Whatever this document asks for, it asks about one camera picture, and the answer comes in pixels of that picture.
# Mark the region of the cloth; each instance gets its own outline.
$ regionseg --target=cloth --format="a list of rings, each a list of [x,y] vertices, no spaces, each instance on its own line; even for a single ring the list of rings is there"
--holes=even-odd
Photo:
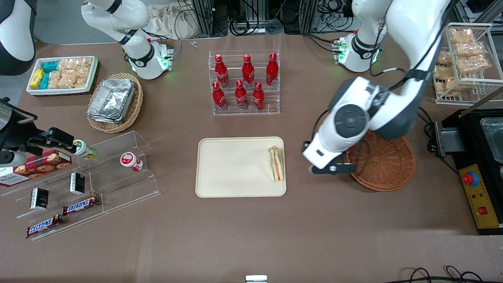
[[[200,31],[196,13],[190,10],[192,4],[189,0],[185,1],[185,4],[184,6],[180,6],[178,2],[150,4],[147,7],[150,12],[150,32],[172,39],[187,39],[198,35]]]

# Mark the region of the round wicker basket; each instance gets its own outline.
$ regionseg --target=round wicker basket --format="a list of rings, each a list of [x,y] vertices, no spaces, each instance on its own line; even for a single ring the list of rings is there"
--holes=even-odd
[[[138,81],[138,79],[130,74],[124,74],[124,73],[115,74],[115,75],[109,76],[107,79],[129,79],[130,81],[134,82],[136,85],[136,88],[135,88],[134,94],[133,94],[133,98],[131,99],[131,104],[129,105],[129,109],[126,114],[126,119],[121,124],[112,124],[112,123],[103,123],[103,122],[94,121],[88,116],[88,121],[91,124],[91,126],[93,126],[93,128],[95,128],[97,130],[101,130],[101,131],[108,132],[108,133],[121,132],[121,131],[124,131],[125,129],[129,128],[134,123],[136,118],[138,117],[138,114],[140,113],[141,104],[143,102],[143,90],[141,88],[141,85],[140,85],[140,82]],[[100,86],[102,85],[102,83],[104,81],[105,80],[103,80],[95,88],[95,90],[93,92],[93,96],[91,96],[91,101],[89,101],[89,105],[91,105],[91,103],[93,102],[93,100],[96,96],[96,93],[98,92],[98,89],[100,88]]]
[[[413,177],[415,155],[403,137],[386,140],[371,131],[347,151],[347,161],[356,166],[353,178],[375,191],[396,191]]]

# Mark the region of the red bottle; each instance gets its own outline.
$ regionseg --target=red bottle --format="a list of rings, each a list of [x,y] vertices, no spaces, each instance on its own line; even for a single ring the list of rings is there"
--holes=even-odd
[[[234,92],[236,96],[237,107],[240,110],[248,109],[248,100],[246,100],[246,90],[243,88],[243,81],[237,80],[236,91]]]
[[[227,103],[225,102],[225,95],[223,90],[220,89],[218,82],[214,82],[213,85],[213,101],[215,101],[215,106],[217,111],[227,110]]]
[[[253,106],[256,111],[262,111],[264,109],[264,98],[265,94],[262,90],[262,84],[260,82],[256,82],[255,90],[253,91]]]
[[[249,54],[245,54],[243,56],[243,81],[244,81],[244,87],[247,89],[250,89],[254,86],[254,81],[255,81],[255,68],[252,65],[252,57]]]
[[[278,85],[278,72],[280,70],[278,66],[278,62],[276,62],[276,59],[278,58],[278,55],[274,52],[271,52],[269,54],[269,63],[267,63],[267,68],[266,68],[266,84],[270,87],[275,87]]]
[[[220,86],[227,88],[229,86],[229,72],[227,71],[227,66],[224,64],[222,55],[215,55],[215,73],[217,73],[217,79]]]

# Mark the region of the red switch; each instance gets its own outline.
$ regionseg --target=red switch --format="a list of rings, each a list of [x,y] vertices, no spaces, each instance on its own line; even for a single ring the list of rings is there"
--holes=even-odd
[[[485,207],[479,207],[478,214],[487,214],[487,209],[485,209]]]

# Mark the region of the table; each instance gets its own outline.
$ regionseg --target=table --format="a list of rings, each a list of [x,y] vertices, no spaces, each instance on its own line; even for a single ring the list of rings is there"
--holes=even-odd
[[[376,69],[407,67],[386,37]],[[280,50],[281,113],[214,117],[208,88],[210,50]],[[98,81],[131,72],[119,44],[37,44],[37,57],[94,55]],[[313,123],[342,81],[356,74],[302,36],[254,36],[183,42],[173,71],[145,91],[130,128],[151,144],[149,168],[161,195],[41,242],[24,238],[14,203],[0,200],[0,276],[15,282],[243,282],[266,274],[270,282],[384,282],[408,278],[409,267],[445,275],[442,266],[500,280],[503,240],[475,236],[459,177],[427,152],[423,122],[406,136],[417,168],[409,185],[370,191],[349,175],[314,176],[300,152]],[[361,74],[370,78],[367,73]],[[372,81],[390,86],[401,73]],[[434,120],[457,106],[436,105],[433,87],[423,101]],[[19,107],[39,115],[37,126],[57,126],[88,144],[113,137],[93,129],[89,96],[35,98]],[[287,192],[270,198],[198,198],[194,192],[198,142],[205,137],[271,136],[285,142]]]

